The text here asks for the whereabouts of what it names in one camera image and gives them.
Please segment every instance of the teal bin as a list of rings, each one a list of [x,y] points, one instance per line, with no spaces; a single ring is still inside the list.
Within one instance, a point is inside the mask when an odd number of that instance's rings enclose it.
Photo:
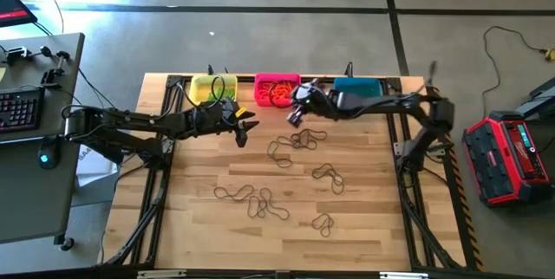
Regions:
[[[380,81],[372,78],[336,78],[333,81],[333,88],[340,92],[358,94],[364,97],[382,95]]]

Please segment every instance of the gray floor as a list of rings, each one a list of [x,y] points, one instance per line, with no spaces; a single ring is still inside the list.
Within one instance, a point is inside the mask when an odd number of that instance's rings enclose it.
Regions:
[[[53,32],[59,18],[50,0],[38,0],[39,21]],[[71,3],[130,5],[248,5],[385,7],[385,0],[60,0]],[[396,0],[400,8],[553,9],[555,0]],[[113,102],[133,109],[146,72],[198,72],[211,63],[231,72],[341,73],[348,61],[359,75],[398,75],[399,68],[385,15],[279,15],[64,12],[66,32],[84,32],[82,69]],[[480,92],[495,83],[483,51],[482,34],[491,25],[522,31],[533,46],[552,47],[553,18],[495,16],[400,16],[410,74],[425,75],[439,62],[434,84],[451,98],[458,139],[481,117]],[[0,38],[38,36],[33,26],[0,29]],[[502,84],[487,96],[488,110],[513,109],[527,92],[553,75],[555,64],[525,48],[518,37],[493,31],[490,49]],[[79,81],[77,97],[95,104]],[[492,211],[478,202],[466,159],[456,147],[467,197],[487,270],[554,277],[555,207],[539,204],[522,211]],[[111,183],[101,184],[111,187]],[[78,198],[87,198],[82,192]],[[108,217],[109,204],[75,207],[68,234],[78,244],[58,252],[52,239],[0,245],[0,273],[92,265]]]

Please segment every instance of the wooden table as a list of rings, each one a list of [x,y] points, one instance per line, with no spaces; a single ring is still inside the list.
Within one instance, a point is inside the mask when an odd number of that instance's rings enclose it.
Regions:
[[[137,112],[160,112],[167,76],[145,75]],[[404,92],[415,91],[423,83],[421,77],[402,77],[401,81]],[[249,132],[245,148],[237,148],[233,134],[178,143],[155,268],[410,269],[385,115],[339,122],[305,116],[301,128],[324,130],[328,138],[318,142],[315,151],[280,146],[278,156],[294,162],[282,169],[267,156],[266,149],[278,135],[290,136],[299,130],[286,122],[288,109],[258,107],[252,86],[239,83],[238,90],[240,105],[260,120]],[[413,135],[420,129],[412,118],[409,125]],[[312,170],[324,162],[344,177],[341,195],[330,191],[330,178],[311,177]],[[139,164],[139,160],[131,160],[122,172]],[[426,167],[444,176],[442,165],[427,160]],[[122,246],[137,224],[146,174],[147,170],[138,171],[117,186],[104,237],[107,257]],[[420,173],[420,179],[430,229],[454,260],[464,264],[448,188],[426,172]],[[214,197],[216,186],[236,191],[246,184],[257,192],[270,188],[275,205],[288,209],[291,217],[286,221],[273,215],[250,218],[247,203]],[[310,226],[323,212],[335,220],[327,238]],[[419,256],[423,256],[418,231],[416,238]]]

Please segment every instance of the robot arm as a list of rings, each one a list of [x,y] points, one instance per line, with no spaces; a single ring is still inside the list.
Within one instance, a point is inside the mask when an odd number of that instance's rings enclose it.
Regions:
[[[184,112],[160,116],[83,107],[66,117],[65,138],[88,146],[117,164],[122,162],[124,154],[136,153],[145,166],[160,169],[164,161],[161,139],[141,139],[120,130],[161,133],[170,140],[235,132],[237,145],[243,147],[247,132],[258,124],[258,121],[243,120],[254,115],[227,99],[202,102]]]
[[[330,90],[325,93],[318,79],[295,88],[291,93],[294,110],[287,120],[299,127],[305,114],[316,114],[332,120],[352,120],[363,114],[409,114],[415,117],[422,129],[414,139],[407,141],[402,154],[397,159],[398,166],[410,171],[421,171],[427,149],[438,135],[447,133],[453,127],[454,105],[449,100],[417,93],[362,97],[357,94]],[[430,105],[426,114],[421,103]]]

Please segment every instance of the plastic bin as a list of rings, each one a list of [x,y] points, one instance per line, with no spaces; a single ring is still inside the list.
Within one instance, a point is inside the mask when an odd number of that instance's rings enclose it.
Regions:
[[[225,94],[224,98],[230,98],[233,101],[237,100],[238,82],[235,75],[219,75],[224,79]],[[202,101],[214,101],[221,94],[222,81],[216,79],[214,82],[215,98],[212,97],[212,81],[217,78],[216,75],[195,75],[191,79],[191,89],[189,90],[189,98],[195,103],[200,104]]]
[[[289,82],[291,90],[301,84],[301,75],[296,74],[257,74],[254,76],[254,100],[261,107],[273,107],[267,94],[268,85],[273,82]],[[272,100],[279,107],[287,107],[291,104],[291,98]]]
[[[378,79],[372,78],[336,78],[333,88],[340,92],[358,94],[364,97],[382,95],[382,88]]]

